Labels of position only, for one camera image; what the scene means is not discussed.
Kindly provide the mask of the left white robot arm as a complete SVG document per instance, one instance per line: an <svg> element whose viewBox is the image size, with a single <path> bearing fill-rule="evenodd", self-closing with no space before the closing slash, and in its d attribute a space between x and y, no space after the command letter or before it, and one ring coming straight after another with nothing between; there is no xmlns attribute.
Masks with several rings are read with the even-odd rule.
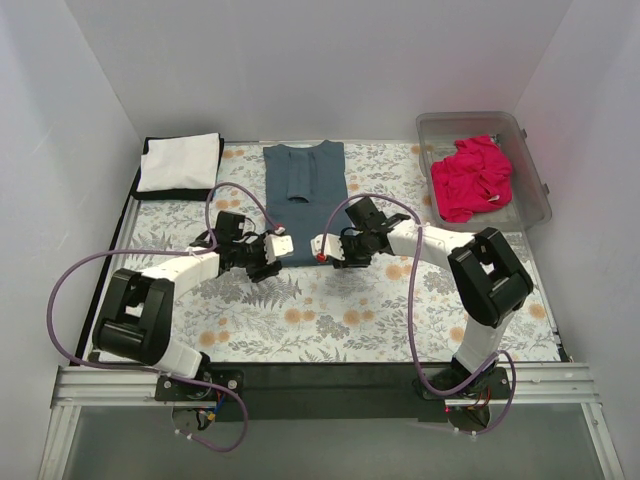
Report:
<svg viewBox="0 0 640 480"><path fill-rule="evenodd" d="M203 369L204 354L172 337L175 301L234 268L261 282L277 275L281 259L294 251L283 227L257 234L246 232L245 223L241 214L221 212L213 230L201 233L177 257L142 271L117 270L94 326L94 346L177 375L178 387L188 398L205 398L213 377Z"/></svg>

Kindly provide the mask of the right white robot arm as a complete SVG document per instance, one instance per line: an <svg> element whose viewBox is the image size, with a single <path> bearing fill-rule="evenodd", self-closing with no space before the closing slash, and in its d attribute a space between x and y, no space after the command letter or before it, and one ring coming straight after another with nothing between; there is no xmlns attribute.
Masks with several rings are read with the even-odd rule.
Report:
<svg viewBox="0 0 640 480"><path fill-rule="evenodd" d="M324 230L311 247L320 262L337 269L366 268L376 254L408 256L414 267L427 263L449 271L469 316L462 343L448 373L453 385L438 388L421 367L415 334L409 348L422 386L432 395L475 397L489 384L487 372L504 355L500 343L506 327L533 291L533 281L504 235L487 227L478 233L455 232L421 222L405 204L400 213L386 216L374 202L375 194L356 194L342 201L350 226L339 235Z"/></svg>

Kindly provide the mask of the blue-grey t shirt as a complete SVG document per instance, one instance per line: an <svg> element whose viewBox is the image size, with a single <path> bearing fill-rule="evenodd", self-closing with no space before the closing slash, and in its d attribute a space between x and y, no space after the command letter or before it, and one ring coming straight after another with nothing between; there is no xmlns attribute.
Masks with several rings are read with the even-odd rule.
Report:
<svg viewBox="0 0 640 480"><path fill-rule="evenodd" d="M333 210L348 197L344 144L325 140L311 147L270 146L263 149L266 166L266 207L285 227L294 252L282 261L286 268L314 266L311 240L332 221L335 234L350 225L344 212Z"/></svg>

